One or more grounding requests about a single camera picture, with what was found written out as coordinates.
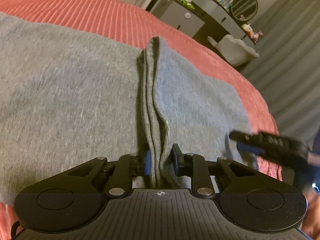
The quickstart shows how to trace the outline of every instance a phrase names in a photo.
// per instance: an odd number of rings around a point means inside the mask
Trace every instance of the white chair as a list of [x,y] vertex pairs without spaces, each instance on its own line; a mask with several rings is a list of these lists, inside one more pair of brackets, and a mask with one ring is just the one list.
[[247,46],[244,41],[235,39],[230,34],[224,36],[218,43],[210,36],[208,36],[208,41],[233,67],[238,67],[260,56],[253,48]]

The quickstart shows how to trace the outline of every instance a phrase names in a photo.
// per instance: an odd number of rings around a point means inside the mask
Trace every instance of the folded garment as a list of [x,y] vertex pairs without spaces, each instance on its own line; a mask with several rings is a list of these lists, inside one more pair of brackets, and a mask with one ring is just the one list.
[[[256,167],[228,140],[250,132],[235,89],[153,38],[141,51],[92,33],[0,13],[0,202],[97,156],[149,144],[151,187],[187,186],[166,160],[173,143],[207,160]],[[144,187],[136,180],[135,187]]]

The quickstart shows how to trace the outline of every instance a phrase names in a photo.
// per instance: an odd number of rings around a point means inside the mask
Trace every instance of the gray fabric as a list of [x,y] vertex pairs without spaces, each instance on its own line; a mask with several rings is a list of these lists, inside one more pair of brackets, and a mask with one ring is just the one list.
[[281,134],[312,146],[320,125],[320,0],[278,0],[252,25],[260,57],[241,73],[268,104]]
[[30,184],[97,156],[139,152],[147,142],[152,187],[176,184],[165,168],[174,142],[208,160],[243,162],[226,136],[250,131],[235,89],[203,76],[160,38],[141,53],[0,13],[0,79],[0,202],[13,204]]

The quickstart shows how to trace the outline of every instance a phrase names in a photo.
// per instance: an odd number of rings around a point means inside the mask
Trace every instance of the vanity table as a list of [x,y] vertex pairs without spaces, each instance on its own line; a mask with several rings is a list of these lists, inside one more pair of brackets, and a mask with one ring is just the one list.
[[161,0],[152,14],[204,46],[208,43],[207,36],[219,42],[231,34],[247,46],[254,47],[240,24],[216,0],[193,0],[192,5],[195,9],[180,0]]

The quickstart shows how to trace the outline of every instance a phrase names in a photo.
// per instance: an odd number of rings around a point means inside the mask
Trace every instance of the silver screw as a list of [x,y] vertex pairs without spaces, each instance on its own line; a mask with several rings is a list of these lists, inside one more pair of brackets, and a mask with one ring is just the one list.
[[198,194],[202,196],[209,196],[213,193],[212,189],[207,188],[207,187],[201,187],[197,190]]
[[111,190],[109,190],[109,194],[113,196],[120,196],[124,193],[124,190],[119,187],[114,187]]

